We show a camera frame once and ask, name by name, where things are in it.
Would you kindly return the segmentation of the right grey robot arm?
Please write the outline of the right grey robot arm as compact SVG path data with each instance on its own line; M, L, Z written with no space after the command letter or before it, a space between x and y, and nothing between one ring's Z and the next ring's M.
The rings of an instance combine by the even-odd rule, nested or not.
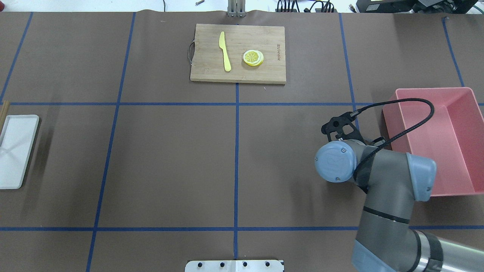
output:
M325 180L353 181L366 198L351 262L358 272L482 272L483 251L409 227L414 203L431 196L436 163L381 150L368 170L357 165L375 150L360 141L332 141L315 155Z

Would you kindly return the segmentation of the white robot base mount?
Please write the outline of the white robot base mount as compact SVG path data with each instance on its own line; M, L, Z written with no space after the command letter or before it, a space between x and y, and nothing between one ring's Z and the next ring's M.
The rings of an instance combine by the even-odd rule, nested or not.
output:
M283 260L193 260L185 272L284 272Z

